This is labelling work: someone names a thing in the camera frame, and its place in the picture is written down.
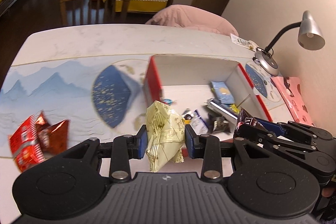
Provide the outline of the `right hand with ring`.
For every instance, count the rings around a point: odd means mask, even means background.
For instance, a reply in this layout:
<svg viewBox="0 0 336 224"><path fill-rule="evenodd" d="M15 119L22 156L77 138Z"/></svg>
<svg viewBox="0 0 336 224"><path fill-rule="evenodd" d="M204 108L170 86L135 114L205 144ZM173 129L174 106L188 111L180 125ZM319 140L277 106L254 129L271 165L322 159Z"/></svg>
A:
<svg viewBox="0 0 336 224"><path fill-rule="evenodd" d="M336 186L335 184L333 184L331 186L323 188L321 194L325 198L330 198L334 194L335 191L336 191Z"/></svg>

